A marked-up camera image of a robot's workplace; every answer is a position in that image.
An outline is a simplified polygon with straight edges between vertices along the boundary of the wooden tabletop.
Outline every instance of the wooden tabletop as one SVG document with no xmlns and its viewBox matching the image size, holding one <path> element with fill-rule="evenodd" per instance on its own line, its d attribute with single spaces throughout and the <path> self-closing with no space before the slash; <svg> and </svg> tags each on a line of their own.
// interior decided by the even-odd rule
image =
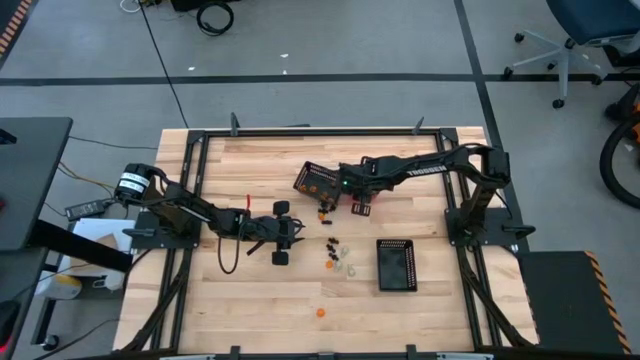
<svg viewBox="0 0 640 360">
<path fill-rule="evenodd" d="M 481 127 L 460 127 L 458 134 L 460 143 L 486 143 Z M 165 130 L 158 150 L 156 165 L 176 181 L 186 136 L 187 130 Z M 242 353 L 403 352 L 407 344 L 416 344 L 418 351 L 472 350 L 455 249 L 447 239 L 441 176 L 412 178 L 393 192 L 381 193 L 370 217 L 352 215 L 343 197 L 329 216 L 333 225 L 320 224 L 318 204 L 292 189 L 307 160 L 337 168 L 338 162 L 358 163 L 363 155 L 435 151 L 430 136 L 211 140 L 203 198 L 218 207 L 243 208 L 246 194 L 251 194 L 255 216 L 271 214 L 274 201 L 289 200 L 290 214 L 307 226 L 300 234 L 306 240 L 289 251 L 288 266 L 271 265 L 273 245 L 248 257 L 246 251 L 254 244 L 242 243 L 238 269 L 225 275 L 218 266 L 217 236 L 203 227 L 201 246 L 193 255 L 180 353 L 228 353 L 232 345 L 240 345 Z M 197 155 L 193 161 L 195 171 Z M 457 184 L 455 188 L 459 202 Z M 353 265 L 355 276 L 349 277 L 346 269 L 326 269 L 325 245 L 331 236 L 340 240 L 339 247 L 349 248 L 343 261 Z M 380 238 L 413 239 L 416 293 L 378 290 L 375 240 Z M 222 241 L 222 259 L 230 268 L 235 241 Z M 496 303 L 527 339 L 537 343 L 516 258 L 500 247 L 483 249 Z M 155 307 L 165 251 L 152 251 L 130 274 L 114 348 L 128 343 Z M 484 311 L 480 301 L 476 303 L 488 344 Z M 316 316 L 319 308 L 326 312 L 322 318 Z M 170 309 L 166 324 L 172 314 Z M 170 329 L 165 326 L 164 344 Z"/>
</svg>

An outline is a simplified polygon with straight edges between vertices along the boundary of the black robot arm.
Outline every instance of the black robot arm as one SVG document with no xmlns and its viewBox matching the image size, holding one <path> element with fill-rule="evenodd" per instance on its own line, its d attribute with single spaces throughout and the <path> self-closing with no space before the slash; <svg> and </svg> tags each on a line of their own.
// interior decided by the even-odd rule
<svg viewBox="0 0 640 360">
<path fill-rule="evenodd" d="M 156 179 L 162 193 L 156 188 Z M 126 166 L 116 187 L 115 199 L 123 206 L 147 208 L 160 219 L 164 231 L 177 236 L 185 235 L 191 228 L 190 223 L 197 219 L 221 238 L 257 242 L 249 255 L 264 243 L 276 243 L 272 258 L 275 265 L 287 265 L 288 256 L 282 251 L 302 240 L 295 237 L 303 227 L 302 222 L 285 215 L 289 212 L 286 201 L 274 204 L 275 217 L 252 218 L 249 209 L 218 208 L 169 180 L 161 169 L 145 164 Z"/>
</svg>

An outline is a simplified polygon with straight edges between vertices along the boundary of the blue chair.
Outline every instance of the blue chair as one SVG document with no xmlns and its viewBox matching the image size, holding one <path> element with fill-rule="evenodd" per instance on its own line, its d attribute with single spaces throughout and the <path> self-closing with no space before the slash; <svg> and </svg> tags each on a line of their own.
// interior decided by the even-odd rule
<svg viewBox="0 0 640 360">
<path fill-rule="evenodd" d="M 553 101 L 553 107 L 564 106 L 569 84 L 569 62 L 578 62 L 596 74 L 594 85 L 600 85 L 607 73 L 599 65 L 589 62 L 586 55 L 573 51 L 573 47 L 615 46 L 623 54 L 640 49 L 640 0 L 547 0 L 553 16 L 569 34 L 564 44 L 558 44 L 529 30 L 517 33 L 514 40 L 521 43 L 526 37 L 543 44 L 552 45 L 555 50 L 517 62 L 504 69 L 504 78 L 509 78 L 515 68 L 545 63 L 551 70 L 558 66 L 560 76 L 560 97 Z"/>
</svg>

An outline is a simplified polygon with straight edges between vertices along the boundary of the white cable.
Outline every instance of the white cable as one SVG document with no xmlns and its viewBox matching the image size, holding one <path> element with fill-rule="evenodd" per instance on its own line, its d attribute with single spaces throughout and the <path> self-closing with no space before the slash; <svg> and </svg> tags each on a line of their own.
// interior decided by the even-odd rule
<svg viewBox="0 0 640 360">
<path fill-rule="evenodd" d="M 124 7 L 124 2 L 125 2 L 125 1 L 127 1 L 127 0 L 122 0 L 122 1 L 120 1 L 120 9 L 122 9 L 122 11 L 124 11 L 124 12 L 128 12 L 129 14 L 137 13 L 138 11 L 140 11 L 140 1 L 139 1 L 139 0 L 129 0 L 129 1 L 131 1 L 132 3 L 136 3 L 136 4 L 138 4 L 138 8 L 137 8 L 137 9 L 135 9 L 135 10 L 129 10 L 129 9 L 125 8 L 125 7 Z"/>
</svg>

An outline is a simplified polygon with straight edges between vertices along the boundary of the black tray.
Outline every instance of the black tray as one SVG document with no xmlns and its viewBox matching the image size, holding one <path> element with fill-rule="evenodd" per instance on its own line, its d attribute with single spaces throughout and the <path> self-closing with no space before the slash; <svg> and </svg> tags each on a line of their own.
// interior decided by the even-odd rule
<svg viewBox="0 0 640 360">
<path fill-rule="evenodd" d="M 337 204 L 340 198 L 337 179 L 337 171 L 307 161 L 302 166 L 293 188 L 319 201 Z"/>
<path fill-rule="evenodd" d="M 378 239 L 376 247 L 380 291 L 418 291 L 413 241 Z"/>
</svg>

